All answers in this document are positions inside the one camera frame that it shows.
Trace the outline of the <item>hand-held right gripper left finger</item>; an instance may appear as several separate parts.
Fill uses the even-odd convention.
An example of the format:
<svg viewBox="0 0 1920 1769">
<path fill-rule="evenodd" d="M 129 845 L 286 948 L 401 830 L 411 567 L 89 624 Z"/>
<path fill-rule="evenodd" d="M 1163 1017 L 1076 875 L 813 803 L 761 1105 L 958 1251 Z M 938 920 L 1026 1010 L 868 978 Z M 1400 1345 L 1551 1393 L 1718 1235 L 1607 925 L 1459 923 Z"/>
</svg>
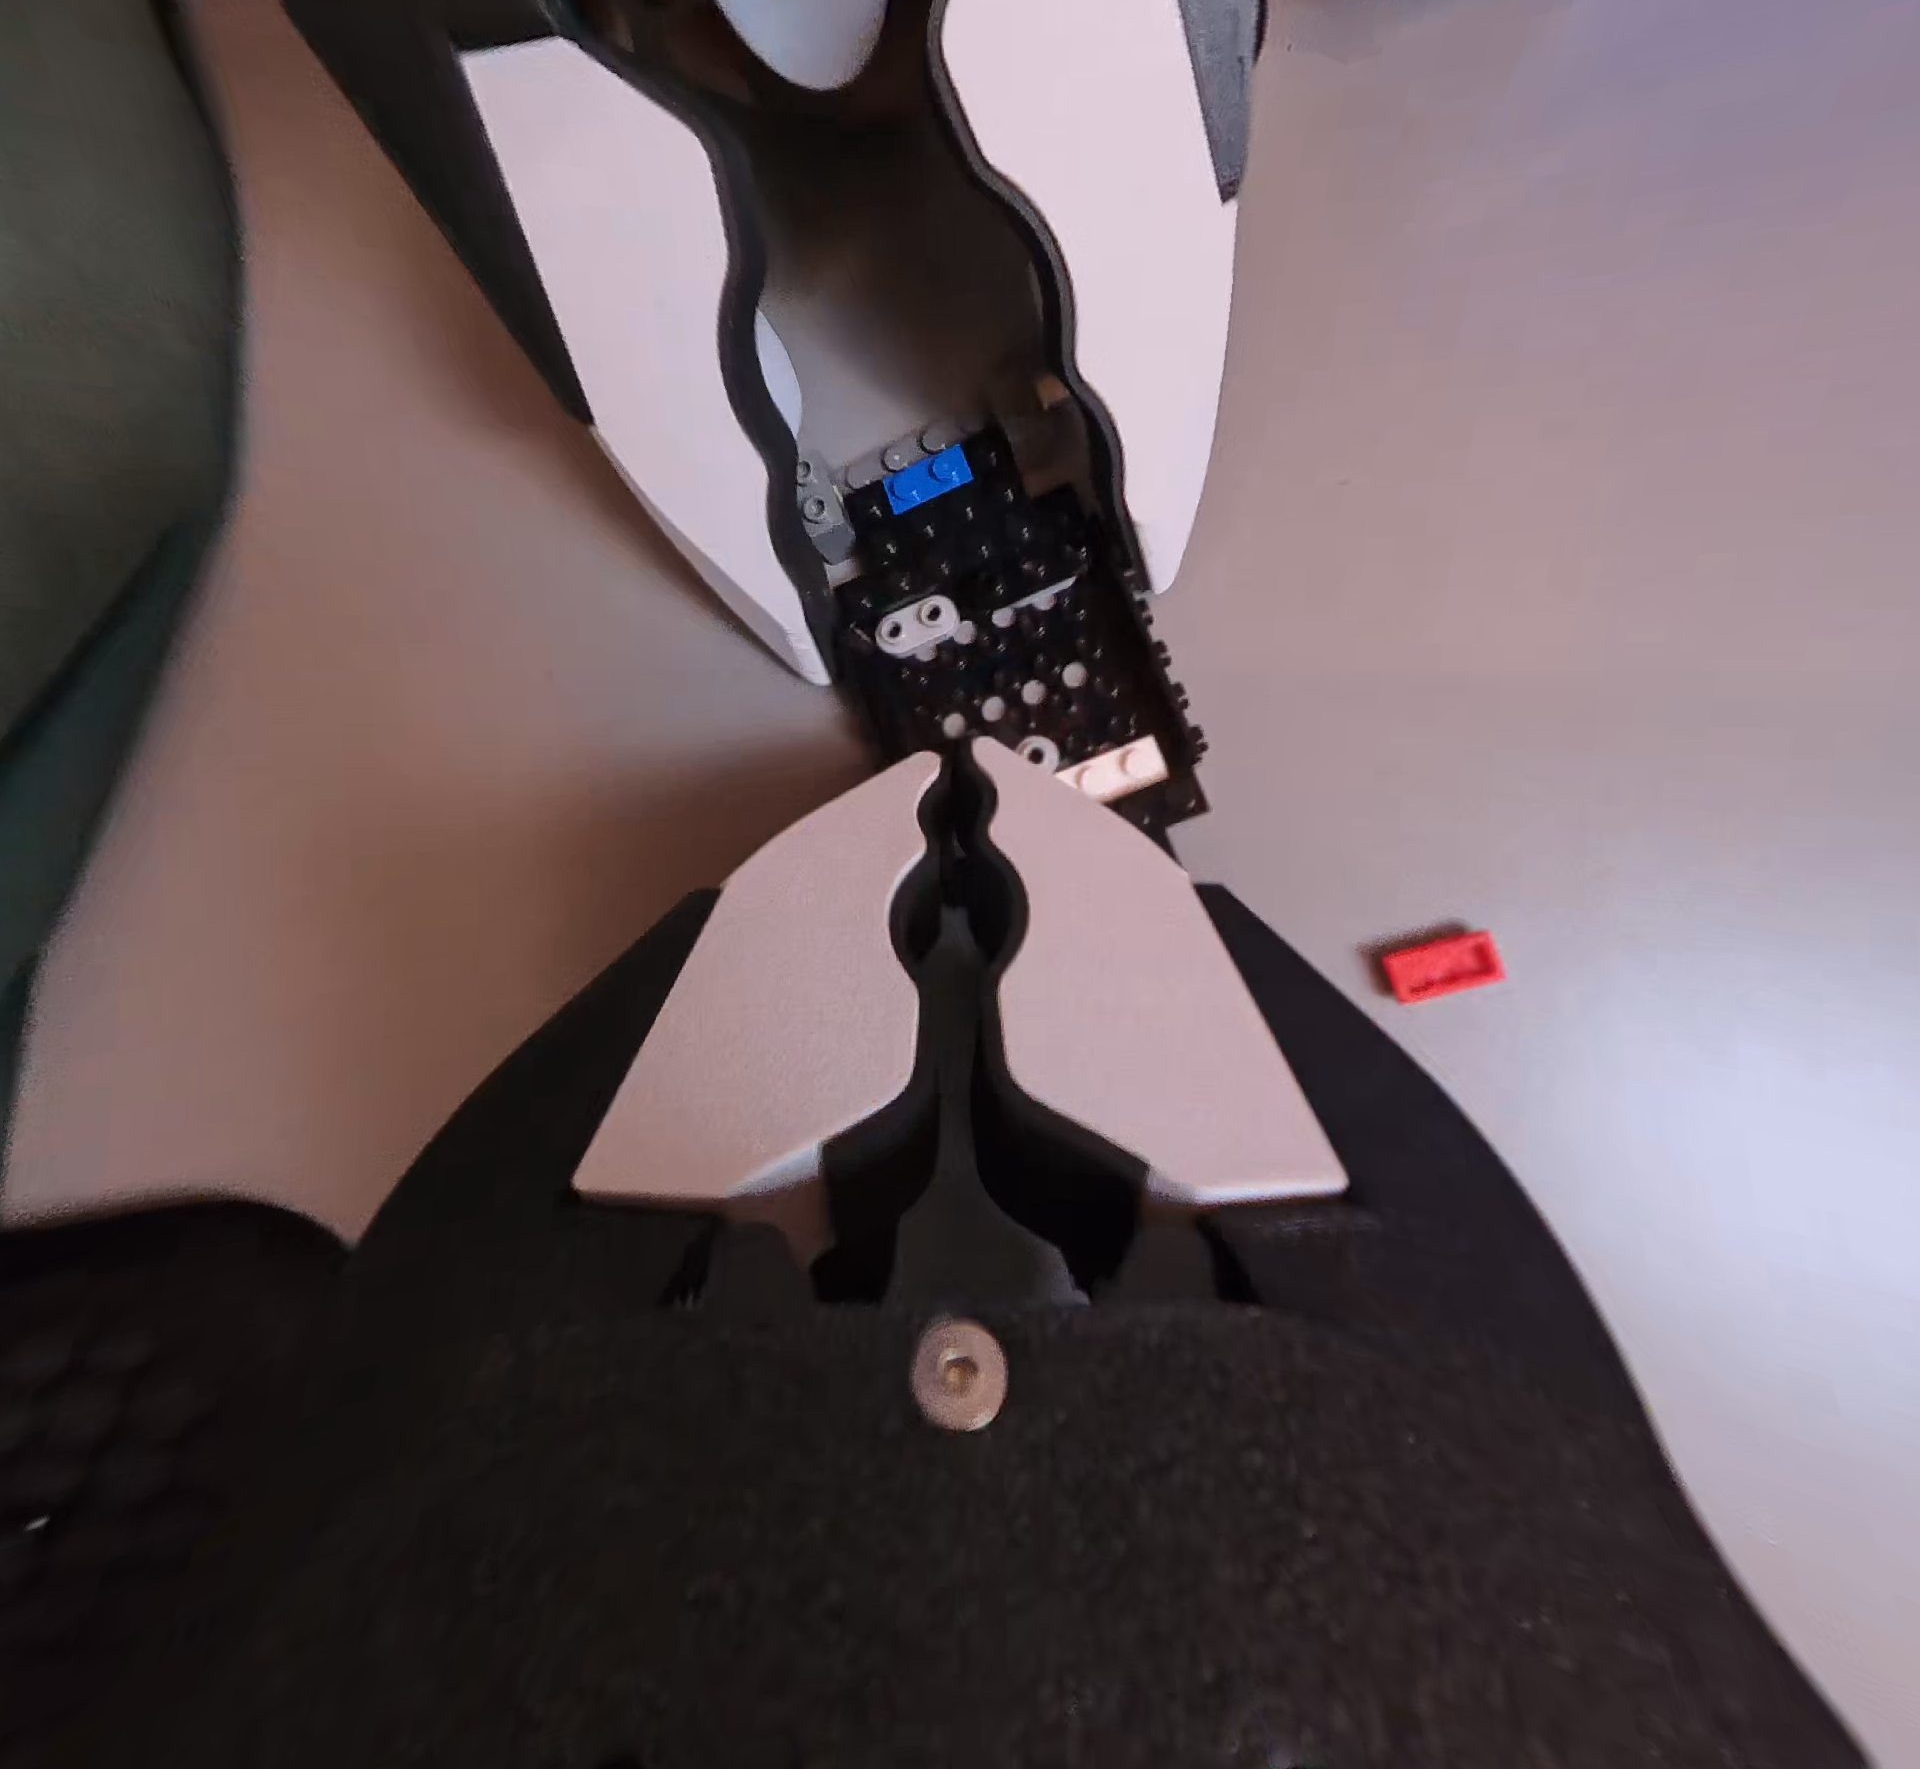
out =
<svg viewBox="0 0 1920 1769">
<path fill-rule="evenodd" d="M 911 753 L 731 871 L 572 1173 L 580 1198 L 829 1214 L 824 1146 L 914 1073 L 920 998 L 890 920 L 942 770 Z"/>
</svg>

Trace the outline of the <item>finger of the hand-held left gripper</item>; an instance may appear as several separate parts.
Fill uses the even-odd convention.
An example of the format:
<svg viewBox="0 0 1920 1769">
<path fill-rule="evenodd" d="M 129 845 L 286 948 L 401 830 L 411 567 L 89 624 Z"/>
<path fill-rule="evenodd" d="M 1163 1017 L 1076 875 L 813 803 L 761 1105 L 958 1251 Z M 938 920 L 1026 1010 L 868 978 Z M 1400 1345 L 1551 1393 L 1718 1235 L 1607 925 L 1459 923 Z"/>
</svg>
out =
<svg viewBox="0 0 1920 1769">
<path fill-rule="evenodd" d="M 599 449 L 730 612 L 828 686 L 798 425 L 761 354 L 764 258 L 707 139 L 560 35 L 460 70 Z"/>
<path fill-rule="evenodd" d="M 1181 1 L 946 0 L 940 43 L 973 143 L 1065 265 L 1067 357 L 1165 593 L 1212 461 L 1235 276 Z"/>
</svg>

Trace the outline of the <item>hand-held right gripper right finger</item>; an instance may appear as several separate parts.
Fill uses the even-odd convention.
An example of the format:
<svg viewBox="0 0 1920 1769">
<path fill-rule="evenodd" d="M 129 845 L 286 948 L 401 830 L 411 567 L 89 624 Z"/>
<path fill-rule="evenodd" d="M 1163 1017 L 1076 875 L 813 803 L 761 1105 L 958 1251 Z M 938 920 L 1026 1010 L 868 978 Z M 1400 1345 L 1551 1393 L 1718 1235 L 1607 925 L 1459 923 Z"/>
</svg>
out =
<svg viewBox="0 0 1920 1769">
<path fill-rule="evenodd" d="M 1152 1195 L 1227 1206 L 1346 1195 L 1347 1171 L 1184 868 L 996 741 L 973 760 L 1014 871 L 1002 1062 L 1051 1115 L 1139 1157 Z"/>
</svg>

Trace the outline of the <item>black lego car chassis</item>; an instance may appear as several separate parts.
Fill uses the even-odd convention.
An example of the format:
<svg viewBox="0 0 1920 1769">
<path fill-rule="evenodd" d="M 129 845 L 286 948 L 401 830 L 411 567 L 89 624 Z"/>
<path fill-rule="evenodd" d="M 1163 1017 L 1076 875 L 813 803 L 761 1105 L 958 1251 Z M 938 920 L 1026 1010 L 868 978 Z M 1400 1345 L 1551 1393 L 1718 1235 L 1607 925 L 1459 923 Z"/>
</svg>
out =
<svg viewBox="0 0 1920 1769">
<path fill-rule="evenodd" d="M 1108 465 L 1042 374 L 852 461 L 804 450 L 796 504 L 829 674 L 883 756 L 987 738 L 1169 845 L 1208 813 L 1207 735 Z"/>
</svg>

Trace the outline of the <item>small red lego piece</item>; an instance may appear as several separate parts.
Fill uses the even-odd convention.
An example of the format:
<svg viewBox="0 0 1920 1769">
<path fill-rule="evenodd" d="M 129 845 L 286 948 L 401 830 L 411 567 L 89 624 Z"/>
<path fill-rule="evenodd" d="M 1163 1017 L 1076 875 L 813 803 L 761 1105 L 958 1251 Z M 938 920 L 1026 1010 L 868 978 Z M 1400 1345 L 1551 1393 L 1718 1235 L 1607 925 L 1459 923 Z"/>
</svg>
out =
<svg viewBox="0 0 1920 1769">
<path fill-rule="evenodd" d="M 1400 1004 L 1419 1007 L 1506 982 L 1492 932 L 1458 920 L 1436 923 L 1371 948 L 1380 989 Z"/>
</svg>

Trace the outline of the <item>person's torso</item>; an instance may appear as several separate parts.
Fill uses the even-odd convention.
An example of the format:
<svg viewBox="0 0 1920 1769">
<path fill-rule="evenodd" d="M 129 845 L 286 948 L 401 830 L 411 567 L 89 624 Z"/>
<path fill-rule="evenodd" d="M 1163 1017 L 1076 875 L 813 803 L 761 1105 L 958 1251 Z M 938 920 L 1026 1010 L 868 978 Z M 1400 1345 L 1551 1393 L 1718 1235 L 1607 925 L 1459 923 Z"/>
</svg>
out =
<svg viewBox="0 0 1920 1769">
<path fill-rule="evenodd" d="M 7 1076 L 227 512 L 238 304 L 166 0 L 2 0 Z"/>
</svg>

